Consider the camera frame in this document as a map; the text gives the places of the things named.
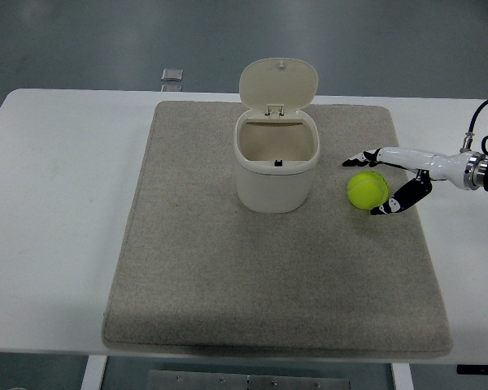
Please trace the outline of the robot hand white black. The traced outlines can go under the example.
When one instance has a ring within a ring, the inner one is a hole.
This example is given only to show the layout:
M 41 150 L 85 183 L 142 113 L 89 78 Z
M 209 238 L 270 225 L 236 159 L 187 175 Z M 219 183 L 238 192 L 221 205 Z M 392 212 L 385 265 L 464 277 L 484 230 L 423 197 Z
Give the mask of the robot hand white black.
M 383 147 L 367 150 L 342 163 L 344 167 L 375 167 L 385 164 L 412 171 L 416 177 L 399 188 L 382 205 L 370 210 L 371 215 L 389 215 L 401 213 L 424 197 L 428 196 L 434 181 L 447 180 L 459 189 L 471 189 L 473 169 L 468 161 L 469 152 L 447 156 L 400 147 Z

